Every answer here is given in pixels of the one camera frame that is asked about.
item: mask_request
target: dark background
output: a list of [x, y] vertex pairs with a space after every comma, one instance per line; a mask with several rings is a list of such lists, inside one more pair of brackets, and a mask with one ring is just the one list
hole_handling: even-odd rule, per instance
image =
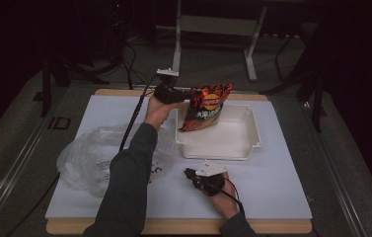
[[[135, 1], [135, 16], [131, 27], [152, 38], [155, 24], [175, 24], [175, 2]], [[107, 34], [106, 29], [99, 28], [99, 23], [85, 20], [88, 17], [94, 18], [94, 14], [86, 16], [84, 12], [80, 16], [74, 7], [76, 4], [92, 4], [96, 8], [87, 7], [84, 10], [100, 11], [103, 9], [100, 4], [103, 3], [107, 1], [0, 0], [0, 118], [24, 84], [40, 71], [40, 39], [49, 42], [57, 40], [57, 43], [51, 44], [53, 49], [82, 61], [91, 59], [93, 52], [114, 50], [117, 53], [119, 48], [111, 47], [111, 43], [101, 47], [91, 43], [100, 40], [91, 38], [92, 35], [103, 36]], [[197, 7], [196, 4], [194, 1], [185, 1], [184, 10], [200, 11], [201, 6]], [[219, 6], [205, 8], [205, 15], [244, 18], [258, 10], [257, 6], [249, 8], [247, 5], [237, 5], [233, 9], [222, 4]], [[298, 22], [318, 21], [319, 18], [326, 21], [323, 21], [321, 36], [309, 45], [309, 53], [304, 53], [305, 61], [321, 58], [325, 52], [331, 57], [325, 90], [332, 94], [336, 107], [372, 173], [372, 1], [358, 1], [349, 7], [331, 8], [274, 4], [267, 11], [262, 31], [279, 36], [292, 35], [293, 26]], [[91, 32], [97, 29], [103, 29], [103, 34]]]

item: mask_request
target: hand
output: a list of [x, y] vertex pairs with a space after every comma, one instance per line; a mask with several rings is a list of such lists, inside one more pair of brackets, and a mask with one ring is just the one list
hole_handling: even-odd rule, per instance
[[[223, 173], [222, 175], [225, 179], [229, 180], [229, 175], [227, 172]], [[234, 198], [236, 197], [235, 188], [229, 181], [225, 180], [225, 186], [222, 190], [230, 196]], [[239, 212], [237, 203], [223, 193], [219, 193], [215, 196], [209, 197], [209, 199], [217, 212], [219, 212], [225, 219], [230, 219], [232, 216], [236, 215]]]
[[145, 121], [159, 130], [162, 123], [167, 120], [168, 115], [172, 109], [178, 108], [181, 103], [173, 103], [165, 105], [156, 99], [155, 97], [149, 98], [148, 109], [146, 111]]

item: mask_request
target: chip bag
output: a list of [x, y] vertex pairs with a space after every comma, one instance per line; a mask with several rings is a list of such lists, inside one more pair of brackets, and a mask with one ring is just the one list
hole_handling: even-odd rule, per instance
[[232, 87], [232, 83], [191, 87], [194, 98], [189, 101], [185, 121], [179, 131], [198, 130], [216, 124]]

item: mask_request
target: red chip bag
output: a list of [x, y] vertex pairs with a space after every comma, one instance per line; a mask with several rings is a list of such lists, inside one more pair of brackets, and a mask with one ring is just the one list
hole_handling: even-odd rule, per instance
[[223, 103], [231, 93], [233, 84], [192, 87], [194, 98], [189, 101], [185, 121], [180, 131], [203, 129], [219, 121]]

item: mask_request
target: white tray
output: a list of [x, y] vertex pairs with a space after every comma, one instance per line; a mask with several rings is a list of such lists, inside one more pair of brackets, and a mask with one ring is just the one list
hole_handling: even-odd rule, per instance
[[[176, 126], [183, 126], [188, 103], [177, 111]], [[176, 142], [186, 158], [248, 160], [256, 147], [261, 147], [253, 107], [224, 105], [219, 122], [210, 127], [181, 132], [176, 129]]]

